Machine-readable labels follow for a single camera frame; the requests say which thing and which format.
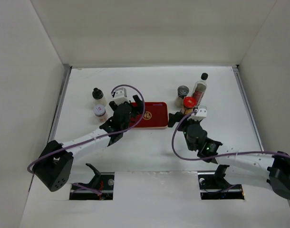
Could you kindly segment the red lid sauce jar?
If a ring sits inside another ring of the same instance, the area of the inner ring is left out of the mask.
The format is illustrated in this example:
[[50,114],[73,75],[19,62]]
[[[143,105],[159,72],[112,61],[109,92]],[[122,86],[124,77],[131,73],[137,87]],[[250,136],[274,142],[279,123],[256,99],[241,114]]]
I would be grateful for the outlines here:
[[181,113],[187,115],[193,111],[196,106],[196,100],[193,97],[187,96],[183,100],[183,107]]

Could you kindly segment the white bottle black cap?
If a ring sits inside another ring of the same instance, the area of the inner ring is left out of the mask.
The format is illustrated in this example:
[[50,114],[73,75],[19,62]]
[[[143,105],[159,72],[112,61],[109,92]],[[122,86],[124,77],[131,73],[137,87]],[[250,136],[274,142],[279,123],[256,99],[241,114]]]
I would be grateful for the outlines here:
[[104,97],[102,90],[95,87],[93,89],[93,92],[92,92],[92,97],[94,98],[95,105],[100,104],[100,105],[103,105],[104,107],[106,107],[107,101],[106,101],[106,98]]

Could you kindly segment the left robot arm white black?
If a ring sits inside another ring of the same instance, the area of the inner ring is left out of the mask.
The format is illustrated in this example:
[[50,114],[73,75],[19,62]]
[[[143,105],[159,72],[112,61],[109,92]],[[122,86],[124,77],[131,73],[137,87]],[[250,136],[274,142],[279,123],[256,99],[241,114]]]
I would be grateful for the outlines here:
[[74,160],[118,142],[130,129],[131,118],[145,113],[142,96],[134,95],[134,102],[127,99],[119,104],[109,103],[113,115],[93,132],[69,142],[50,141],[28,170],[37,176],[51,192],[61,189],[69,180]]

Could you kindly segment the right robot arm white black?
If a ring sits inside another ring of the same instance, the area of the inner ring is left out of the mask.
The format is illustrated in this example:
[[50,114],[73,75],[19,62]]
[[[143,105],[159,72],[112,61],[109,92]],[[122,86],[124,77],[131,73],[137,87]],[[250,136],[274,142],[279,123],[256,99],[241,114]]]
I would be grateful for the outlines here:
[[239,152],[210,139],[200,123],[203,112],[169,114],[168,127],[181,131],[188,150],[197,153],[194,161],[216,164],[213,182],[219,188],[245,184],[265,188],[290,200],[290,155],[285,152]]

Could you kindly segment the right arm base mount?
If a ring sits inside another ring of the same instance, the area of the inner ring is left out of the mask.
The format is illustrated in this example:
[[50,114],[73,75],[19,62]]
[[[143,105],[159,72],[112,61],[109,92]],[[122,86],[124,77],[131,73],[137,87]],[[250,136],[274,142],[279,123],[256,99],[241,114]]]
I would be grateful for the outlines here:
[[225,180],[228,165],[219,165],[215,171],[198,172],[202,200],[244,200],[242,185],[231,185]]

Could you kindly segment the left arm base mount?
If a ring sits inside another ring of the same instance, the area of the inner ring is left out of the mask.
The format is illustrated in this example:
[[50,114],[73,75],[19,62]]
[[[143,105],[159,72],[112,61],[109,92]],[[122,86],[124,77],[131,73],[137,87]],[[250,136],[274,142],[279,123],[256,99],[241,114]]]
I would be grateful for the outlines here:
[[69,200],[112,200],[115,185],[114,172],[100,172],[92,164],[86,163],[93,172],[88,183],[72,184]]

